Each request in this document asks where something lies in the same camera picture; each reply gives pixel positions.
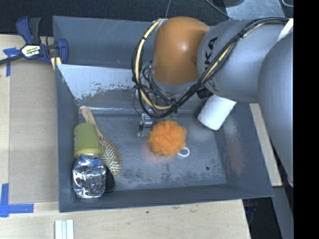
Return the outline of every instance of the white cylinder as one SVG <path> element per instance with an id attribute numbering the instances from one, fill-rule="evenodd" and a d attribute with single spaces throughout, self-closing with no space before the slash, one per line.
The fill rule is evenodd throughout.
<path id="1" fill-rule="evenodd" d="M 235 104 L 235 101 L 213 95 L 207 100 L 197 118 L 206 127 L 219 130 Z"/>

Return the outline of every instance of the wooden table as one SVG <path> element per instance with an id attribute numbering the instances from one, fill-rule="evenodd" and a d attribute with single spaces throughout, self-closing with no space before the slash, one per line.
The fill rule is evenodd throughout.
<path id="1" fill-rule="evenodd" d="M 5 58 L 3 49 L 22 46 L 23 39 L 20 36 L 0 35 L 0 58 Z M 15 63 L 15 67 L 19 67 L 19 62 Z M 6 65 L 0 66 L 0 184 L 9 182 L 9 155 L 13 153 L 9 141 L 9 136 L 13 135 L 9 132 L 10 77 L 5 76 L 5 69 Z M 262 139 L 261 146 L 272 185 L 280 186 L 281 180 L 259 106 L 252 105 L 251 108 L 258 136 Z M 57 201 L 42 201 L 34 203 L 34 212 L 31 214 L 10 214 L 8 218 L 0 218 L 0 238 L 52 239 L 55 220 L 68 219 L 74 220 L 76 239 L 250 238 L 241 200 L 72 213 L 59 213 Z"/>

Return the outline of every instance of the clamp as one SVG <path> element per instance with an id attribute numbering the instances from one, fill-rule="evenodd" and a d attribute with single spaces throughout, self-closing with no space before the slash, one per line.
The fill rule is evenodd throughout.
<path id="1" fill-rule="evenodd" d="M 52 45 L 45 46 L 42 44 L 38 34 L 40 20 L 40 17 L 29 18 L 28 16 L 25 16 L 16 22 L 16 29 L 18 34 L 24 39 L 25 45 L 20 49 L 20 53 L 18 55 L 0 60 L 0 65 L 10 63 L 21 58 L 28 60 L 35 59 L 52 65 L 53 57 L 49 54 L 49 50 L 57 48 L 59 49 L 61 63 L 66 63 L 69 55 L 67 41 L 61 38 Z"/>

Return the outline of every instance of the black surface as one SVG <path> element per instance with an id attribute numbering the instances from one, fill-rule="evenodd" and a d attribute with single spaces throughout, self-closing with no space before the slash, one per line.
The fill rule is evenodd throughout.
<path id="1" fill-rule="evenodd" d="M 0 0 L 0 33 L 16 33 L 15 22 L 23 17 L 41 17 L 40 35 L 52 36 L 52 16 L 77 16 L 109 19 L 131 19 L 152 21 L 165 15 L 169 0 Z M 223 0 L 212 0 L 220 9 Z M 282 5 L 286 17 L 293 17 L 293 9 Z M 216 24 L 225 20 L 201 0 L 172 0 L 169 17 L 188 15 Z M 278 224 L 270 198 L 258 199 L 258 207 L 251 224 L 252 239 L 276 239 L 279 235 Z"/>

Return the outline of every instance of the loofah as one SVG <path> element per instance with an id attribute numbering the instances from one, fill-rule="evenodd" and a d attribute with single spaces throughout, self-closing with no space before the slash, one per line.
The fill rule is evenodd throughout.
<path id="1" fill-rule="evenodd" d="M 153 126 L 148 142 L 156 155 L 174 156 L 186 147 L 187 130 L 176 121 L 165 120 Z"/>

